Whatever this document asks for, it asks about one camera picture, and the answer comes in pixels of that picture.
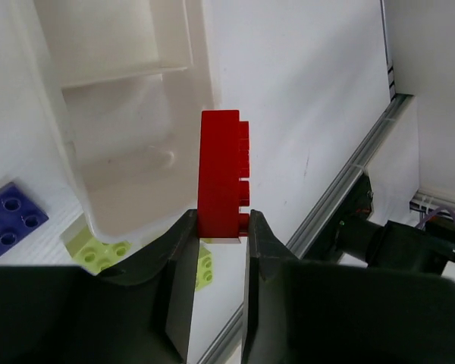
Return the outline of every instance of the white wall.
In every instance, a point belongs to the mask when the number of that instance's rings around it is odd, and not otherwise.
[[[379,0],[205,0],[221,107],[251,138],[251,207],[287,242],[389,104]],[[245,249],[212,246],[189,362],[243,299]]]
[[[421,188],[455,198],[455,0],[387,0],[396,90],[418,99]]]

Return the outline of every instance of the white shelf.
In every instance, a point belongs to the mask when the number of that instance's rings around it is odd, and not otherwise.
[[[84,182],[86,215],[101,241],[158,236],[169,218],[196,205],[201,108],[188,102],[184,118],[174,118],[185,100],[169,103],[169,91],[157,75],[63,92],[75,178]]]
[[[183,0],[35,0],[63,87],[191,66]]]

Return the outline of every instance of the lime green lego brick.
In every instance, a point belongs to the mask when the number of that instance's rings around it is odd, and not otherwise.
[[[197,260],[196,291],[212,283],[214,277],[212,272],[212,253],[201,246]]]
[[[66,246],[73,260],[85,269],[97,275],[118,263],[130,250],[127,241],[116,244],[106,244],[97,240],[85,227]]]

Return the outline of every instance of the white plastic bin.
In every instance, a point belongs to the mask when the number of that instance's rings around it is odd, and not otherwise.
[[[202,1],[34,3],[68,111],[53,130],[91,231],[157,237],[196,206],[201,111],[215,107]]]

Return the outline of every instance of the lego brick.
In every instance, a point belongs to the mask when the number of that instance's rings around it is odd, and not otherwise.
[[[0,189],[0,256],[48,219],[15,184],[3,186]]]
[[[247,232],[249,123],[237,110],[203,111],[197,200],[202,238],[232,238]]]
[[[73,260],[94,275],[118,263],[130,248],[127,241],[116,244],[100,242],[87,226],[66,245]]]
[[[204,246],[201,246],[197,260],[196,291],[212,283],[214,277],[212,272],[212,253]]]

